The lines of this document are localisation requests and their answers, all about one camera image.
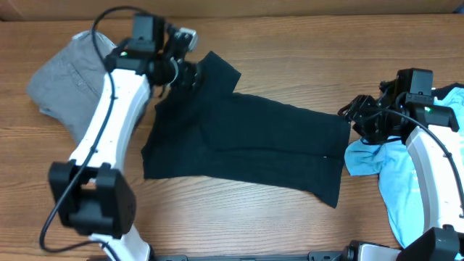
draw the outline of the light blue cloth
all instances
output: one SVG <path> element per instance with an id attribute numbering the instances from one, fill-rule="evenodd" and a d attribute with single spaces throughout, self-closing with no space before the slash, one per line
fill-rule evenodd
<path id="1" fill-rule="evenodd" d="M 464 88 L 452 89 L 442 101 L 435 99 L 435 104 L 455 111 L 460 126 L 461 155 L 464 155 Z M 409 246 L 423 234 L 418 177 L 401 141 L 381 146 L 355 141 L 345 151 L 345 163 L 351 175 L 380 174 L 378 188 L 385 201 L 393 234 L 402 247 Z"/>

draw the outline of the wooden table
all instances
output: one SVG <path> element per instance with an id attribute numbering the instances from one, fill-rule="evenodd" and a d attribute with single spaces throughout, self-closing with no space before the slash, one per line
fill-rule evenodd
<path id="1" fill-rule="evenodd" d="M 213 50 L 242 73 L 238 92 L 316 111 L 336 113 L 358 94 L 377 96 L 380 80 L 409 67 L 433 70 L 437 87 L 464 82 L 464 16 L 457 14 L 172 22 L 198 31 L 190 60 Z M 56 120 L 38 112 L 25 87 L 90 25 L 0 23 L 0 260 L 44 255 L 38 235 L 54 205 L 48 168 L 66 161 L 75 145 Z M 118 42 L 131 26 L 108 20 L 100 31 Z M 130 141 L 125 177 L 137 196 L 136 226 L 157 254 L 301 254 L 342 249 L 352 239 L 398 247 L 376 175 L 344 170 L 336 209 L 287 188 L 206 177 L 145 181 L 140 149 L 154 121 L 152 105 Z M 83 239 L 58 219 L 47 236 L 51 247 Z M 99 248 L 88 246 L 62 256 L 95 254 Z"/>

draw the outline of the cloth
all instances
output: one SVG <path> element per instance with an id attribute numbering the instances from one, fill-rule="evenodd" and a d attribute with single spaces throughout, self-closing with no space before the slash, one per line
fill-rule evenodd
<path id="1" fill-rule="evenodd" d="M 107 55 L 115 45 L 97 33 L 97 45 Z M 88 31 L 71 42 L 31 78 L 26 92 L 39 111 L 58 119 L 78 144 L 86 134 L 103 89 L 105 71 Z"/>
<path id="2" fill-rule="evenodd" d="M 464 155 L 464 89 L 458 84 L 433 91 L 435 104 L 451 107 L 460 126 L 461 155 Z M 407 247 L 423 233 L 421 190 L 413 161 L 401 141 L 381 146 L 350 144 L 345 162 L 351 175 L 379 173 L 378 187 L 385 201 L 393 234 L 402 247 Z"/>
<path id="3" fill-rule="evenodd" d="M 210 52 L 195 91 L 172 90 L 155 106 L 145 178 L 208 175 L 283 186 L 338 202 L 350 124 L 336 115 L 233 94 L 240 73 Z"/>

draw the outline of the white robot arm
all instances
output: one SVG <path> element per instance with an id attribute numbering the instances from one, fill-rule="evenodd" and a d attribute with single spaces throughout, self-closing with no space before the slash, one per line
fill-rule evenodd
<path id="1" fill-rule="evenodd" d="M 133 7 L 115 7 L 119 9 Z M 96 21 L 103 18 L 105 12 Z M 167 43 L 164 35 L 168 34 Z M 152 97 L 152 86 L 169 85 L 174 91 L 192 91 L 202 80 L 198 64 L 185 61 L 198 36 L 177 29 L 163 18 L 140 11 L 134 17 L 132 38 L 125 39 L 103 61 L 107 74 L 88 130 L 67 163 L 54 162 L 49 183 L 57 202 L 43 227 L 40 244 L 47 252 L 62 252 L 99 243 L 112 260 L 154 260 L 152 248 L 133 226 L 136 200 L 123 177 L 131 134 Z M 94 183 L 95 189 L 82 188 Z M 90 241 L 64 249 L 45 246 L 45 233 L 55 213 L 62 224 Z"/>
<path id="2" fill-rule="evenodd" d="M 409 247 L 400 252 L 375 244 L 352 246 L 354 260 L 374 256 L 386 261 L 454 260 L 462 251 L 464 167 L 459 125 L 451 108 L 434 105 L 432 82 L 429 70 L 400 70 L 396 80 L 381 83 L 379 99 L 359 95 L 339 111 L 355 122 L 353 129 L 369 144 L 400 137 L 413 160 L 424 209 L 423 235 Z"/>

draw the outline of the black t-shirt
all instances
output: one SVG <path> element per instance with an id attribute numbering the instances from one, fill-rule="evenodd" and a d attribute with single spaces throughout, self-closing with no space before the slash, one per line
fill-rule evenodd
<path id="1" fill-rule="evenodd" d="M 240 73 L 210 52 L 194 91 L 155 106 L 142 149 L 145 178 L 207 175 L 314 193 L 336 207 L 350 124 L 262 97 L 233 93 Z"/>

